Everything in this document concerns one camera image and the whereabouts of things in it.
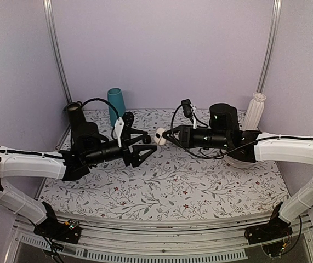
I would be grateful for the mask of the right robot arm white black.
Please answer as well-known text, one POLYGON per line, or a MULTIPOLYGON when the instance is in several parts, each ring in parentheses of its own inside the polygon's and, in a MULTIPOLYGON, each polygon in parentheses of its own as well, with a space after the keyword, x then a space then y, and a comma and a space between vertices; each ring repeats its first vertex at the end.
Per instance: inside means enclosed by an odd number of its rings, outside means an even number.
MULTIPOLYGON (((214 148, 224 150, 217 155, 218 158, 227 155, 246 163, 280 161, 313 165, 313 136, 242 131, 239 129, 237 109, 223 103, 210 106, 209 124, 199 127, 190 100, 183 100, 179 107, 192 125, 171 126, 160 137, 186 152, 197 147, 214 148)), ((274 209, 264 234, 269 239, 277 238, 292 221, 312 207, 313 177, 298 193, 274 209)))

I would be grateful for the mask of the white round earbud case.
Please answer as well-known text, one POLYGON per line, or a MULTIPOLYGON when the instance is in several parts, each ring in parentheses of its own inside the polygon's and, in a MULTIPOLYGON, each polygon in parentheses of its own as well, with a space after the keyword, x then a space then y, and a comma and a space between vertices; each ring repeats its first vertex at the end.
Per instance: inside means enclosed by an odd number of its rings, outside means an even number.
POLYGON ((166 139, 163 137, 165 131, 164 128, 158 128, 155 132, 154 142, 159 146, 163 146, 166 143, 166 139))

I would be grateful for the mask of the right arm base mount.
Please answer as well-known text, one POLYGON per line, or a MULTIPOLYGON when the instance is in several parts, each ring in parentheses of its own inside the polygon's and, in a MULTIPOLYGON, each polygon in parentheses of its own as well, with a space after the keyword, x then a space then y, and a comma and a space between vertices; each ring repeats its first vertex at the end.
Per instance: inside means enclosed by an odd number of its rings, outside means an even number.
POLYGON ((288 237, 293 231, 290 223, 279 218, 279 210, 283 202, 280 202, 273 210, 269 222, 251 226, 245 229, 244 237, 249 244, 267 242, 278 238, 288 237))

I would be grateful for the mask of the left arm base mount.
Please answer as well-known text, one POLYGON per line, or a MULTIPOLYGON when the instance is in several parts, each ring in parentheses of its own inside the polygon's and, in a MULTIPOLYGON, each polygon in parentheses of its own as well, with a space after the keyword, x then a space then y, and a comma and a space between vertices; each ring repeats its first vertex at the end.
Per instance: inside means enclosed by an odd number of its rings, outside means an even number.
POLYGON ((78 244, 82 232, 79 221, 69 219, 59 222, 53 208, 46 202, 42 202, 42 204, 45 207, 47 218, 42 223, 35 224, 34 234, 55 241, 78 244))

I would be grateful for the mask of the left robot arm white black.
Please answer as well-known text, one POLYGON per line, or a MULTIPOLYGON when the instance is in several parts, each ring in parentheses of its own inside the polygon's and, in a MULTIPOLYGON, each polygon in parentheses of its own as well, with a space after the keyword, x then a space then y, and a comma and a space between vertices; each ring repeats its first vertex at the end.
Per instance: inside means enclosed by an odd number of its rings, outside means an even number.
POLYGON ((0 205, 30 220, 51 238, 73 223, 60 223, 53 208, 36 201, 13 187, 7 177, 33 176, 62 181, 77 181, 97 164, 122 159, 126 166, 138 167, 157 146, 145 131, 135 130, 118 120, 117 138, 109 140, 93 122, 71 125, 71 146, 59 152, 33 152, 0 146, 0 205))

